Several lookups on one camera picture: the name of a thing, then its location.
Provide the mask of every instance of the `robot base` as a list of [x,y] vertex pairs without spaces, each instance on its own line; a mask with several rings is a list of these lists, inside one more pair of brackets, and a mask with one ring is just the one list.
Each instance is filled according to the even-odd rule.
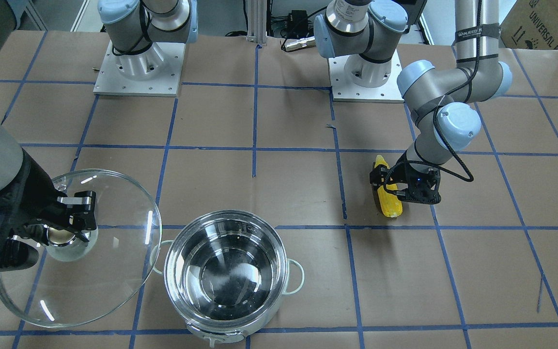
[[397,88],[397,76],[402,72],[397,51],[391,58],[391,74],[386,84],[379,88],[365,88],[354,84],[344,72],[344,65],[349,56],[328,59],[330,84],[333,86],[333,100],[337,102],[378,102],[403,103],[403,98]]
[[111,53],[111,42],[107,47],[105,59],[100,66],[93,92],[96,95],[148,95],[156,97],[177,97],[180,75],[184,63],[185,44],[156,43],[166,55],[165,67],[161,74],[149,80],[132,80],[118,71],[116,57]]

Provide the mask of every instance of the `glass lid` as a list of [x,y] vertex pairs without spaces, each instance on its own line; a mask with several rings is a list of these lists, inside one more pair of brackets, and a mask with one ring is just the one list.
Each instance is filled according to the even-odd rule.
[[0,272],[0,298],[23,320],[42,327],[81,325],[129,300],[147,280],[161,243],[161,217],[153,197],[134,179],[106,170],[81,170],[53,179],[57,190],[96,192],[97,229],[86,241],[49,229],[33,267]]

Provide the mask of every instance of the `tiled surface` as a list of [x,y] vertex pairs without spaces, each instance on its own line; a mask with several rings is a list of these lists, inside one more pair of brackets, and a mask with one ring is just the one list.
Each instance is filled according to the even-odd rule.
[[[190,45],[177,101],[97,98],[92,67],[106,42],[13,33],[0,55],[0,121],[51,176],[99,167],[135,177],[157,196],[163,240],[222,208],[277,227],[305,286],[260,333],[222,348],[558,348],[558,52],[503,49],[514,84],[478,104],[485,129],[461,155],[475,182],[443,174],[442,203],[387,219],[368,173],[376,154],[394,164],[410,145],[402,105],[332,104],[316,51],[242,37]],[[58,58],[62,47],[83,54]],[[449,47],[399,55],[404,66],[454,67]],[[64,331],[19,322],[0,302],[0,348],[207,347],[184,328],[156,274],[110,316]]]

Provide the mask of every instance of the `light blue joint cap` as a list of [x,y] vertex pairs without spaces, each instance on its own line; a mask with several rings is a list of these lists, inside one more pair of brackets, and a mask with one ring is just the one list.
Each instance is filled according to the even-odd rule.
[[324,14],[317,15],[314,20],[314,35],[320,55],[324,58],[334,58],[335,49],[333,48],[333,42],[330,40],[330,33],[324,20]]
[[126,18],[139,6],[139,0],[100,0],[98,13],[103,24],[113,24]]
[[400,4],[391,0],[377,0],[370,3],[370,14],[390,31],[403,33],[408,28],[408,14]]
[[412,86],[415,81],[419,80],[421,75],[425,74],[430,69],[434,69],[434,66],[427,60],[420,60],[408,64],[408,66],[404,68],[397,77],[397,87],[399,88],[402,97],[405,95],[406,91],[408,91],[410,86]]
[[494,92],[494,95],[492,95],[490,99],[499,97],[499,95],[504,95],[512,86],[513,74],[510,66],[508,66],[505,62],[500,61],[498,64],[500,64],[501,68],[503,68],[503,80],[501,81],[501,86],[498,87],[498,90]]
[[199,33],[199,18],[197,17],[197,0],[191,1],[191,25],[188,29],[188,38],[186,39],[186,44],[192,44],[197,42],[197,35]]
[[[438,111],[438,125],[449,145],[453,150],[459,152],[467,148],[479,134],[481,119],[479,119],[479,114],[470,106],[460,102],[452,102]],[[434,128],[434,135],[436,135],[438,143],[443,148],[447,148],[438,132],[436,132],[436,128]]]

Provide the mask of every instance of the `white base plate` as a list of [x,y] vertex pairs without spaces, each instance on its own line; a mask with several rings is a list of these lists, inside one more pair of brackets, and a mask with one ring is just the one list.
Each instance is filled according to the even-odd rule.
[[153,79],[140,81],[128,79],[120,73],[116,57],[111,53],[111,42],[109,42],[93,92],[96,95],[177,97],[186,45],[173,42],[156,44],[166,55],[166,65],[161,67],[161,71]]
[[333,86],[333,100],[337,102],[378,102],[378,103],[403,103],[403,98],[397,88],[397,76],[402,72],[397,51],[391,58],[391,74],[386,84],[379,88],[364,88],[350,80],[343,71],[350,56],[341,56],[328,59],[328,72],[330,84]]

